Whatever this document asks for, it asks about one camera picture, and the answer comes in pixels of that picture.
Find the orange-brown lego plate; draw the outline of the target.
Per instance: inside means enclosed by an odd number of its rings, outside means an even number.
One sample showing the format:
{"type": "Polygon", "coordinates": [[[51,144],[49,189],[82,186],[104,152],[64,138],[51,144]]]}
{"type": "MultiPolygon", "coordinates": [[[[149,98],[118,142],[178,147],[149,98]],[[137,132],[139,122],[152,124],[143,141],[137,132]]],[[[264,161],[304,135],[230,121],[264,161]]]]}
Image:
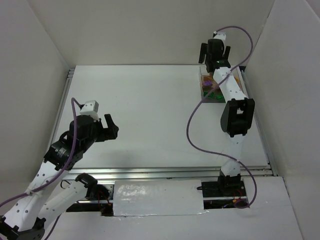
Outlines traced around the orange-brown lego plate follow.
{"type": "Polygon", "coordinates": [[[203,85],[204,86],[212,86],[213,83],[210,79],[203,79],[203,85]]]}

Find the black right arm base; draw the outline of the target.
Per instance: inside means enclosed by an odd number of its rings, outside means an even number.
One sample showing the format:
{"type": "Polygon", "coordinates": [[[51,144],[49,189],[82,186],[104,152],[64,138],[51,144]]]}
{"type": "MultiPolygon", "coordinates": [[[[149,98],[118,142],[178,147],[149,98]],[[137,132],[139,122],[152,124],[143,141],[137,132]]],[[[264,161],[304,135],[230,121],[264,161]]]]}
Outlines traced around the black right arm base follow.
{"type": "Polygon", "coordinates": [[[205,199],[235,199],[247,196],[243,181],[240,182],[240,186],[230,189],[222,189],[217,181],[203,181],[196,189],[202,191],[202,196],[205,199]]]}

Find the green rounded lego brick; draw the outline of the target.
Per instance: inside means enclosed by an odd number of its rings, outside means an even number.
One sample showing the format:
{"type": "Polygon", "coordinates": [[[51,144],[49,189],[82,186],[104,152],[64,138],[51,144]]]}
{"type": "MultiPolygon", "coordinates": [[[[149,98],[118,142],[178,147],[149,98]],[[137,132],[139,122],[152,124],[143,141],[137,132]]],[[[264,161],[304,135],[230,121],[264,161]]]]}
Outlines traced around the green rounded lego brick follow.
{"type": "Polygon", "coordinates": [[[219,100],[219,101],[222,101],[222,100],[224,100],[224,96],[221,95],[221,94],[217,94],[217,95],[215,96],[215,99],[216,99],[216,100],[219,100]]]}

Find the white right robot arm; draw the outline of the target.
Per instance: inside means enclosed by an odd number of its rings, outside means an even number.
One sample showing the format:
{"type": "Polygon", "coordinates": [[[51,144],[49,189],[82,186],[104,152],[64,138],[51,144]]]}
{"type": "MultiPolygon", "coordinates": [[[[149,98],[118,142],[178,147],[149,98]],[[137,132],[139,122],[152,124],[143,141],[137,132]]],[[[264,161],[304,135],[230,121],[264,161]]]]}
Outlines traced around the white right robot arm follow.
{"type": "Polygon", "coordinates": [[[220,118],[222,131],[231,142],[229,159],[221,166],[217,184],[221,192],[231,192],[241,184],[241,148],[243,140],[252,126],[255,101],[242,91],[232,74],[228,61],[231,47],[217,35],[202,43],[199,63],[205,63],[206,71],[212,75],[221,91],[225,107],[220,118]]]}

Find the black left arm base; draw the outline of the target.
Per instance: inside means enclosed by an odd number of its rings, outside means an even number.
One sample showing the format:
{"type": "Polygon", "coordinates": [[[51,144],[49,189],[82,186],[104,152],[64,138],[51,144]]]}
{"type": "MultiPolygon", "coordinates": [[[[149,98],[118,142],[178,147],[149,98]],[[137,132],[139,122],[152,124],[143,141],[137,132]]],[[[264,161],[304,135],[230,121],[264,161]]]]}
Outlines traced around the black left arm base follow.
{"type": "Polygon", "coordinates": [[[103,217],[112,217],[114,184],[98,184],[96,190],[90,194],[89,198],[77,200],[71,205],[67,213],[98,213],[103,217]]]}

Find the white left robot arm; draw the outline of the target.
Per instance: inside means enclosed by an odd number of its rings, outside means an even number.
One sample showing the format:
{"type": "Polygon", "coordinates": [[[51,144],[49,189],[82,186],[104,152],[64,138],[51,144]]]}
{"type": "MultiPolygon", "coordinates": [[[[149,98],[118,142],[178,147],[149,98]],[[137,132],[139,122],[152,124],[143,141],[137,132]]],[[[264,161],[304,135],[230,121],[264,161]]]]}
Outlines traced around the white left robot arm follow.
{"type": "Polygon", "coordinates": [[[78,115],[75,121],[48,149],[38,173],[27,190],[15,197],[15,205],[0,217],[0,233],[8,240],[40,240],[47,227],[81,199],[106,200],[110,190],[88,173],[79,174],[61,193],[50,195],[63,178],[94,144],[115,140],[119,128],[110,114],[102,120],[78,115]]]}

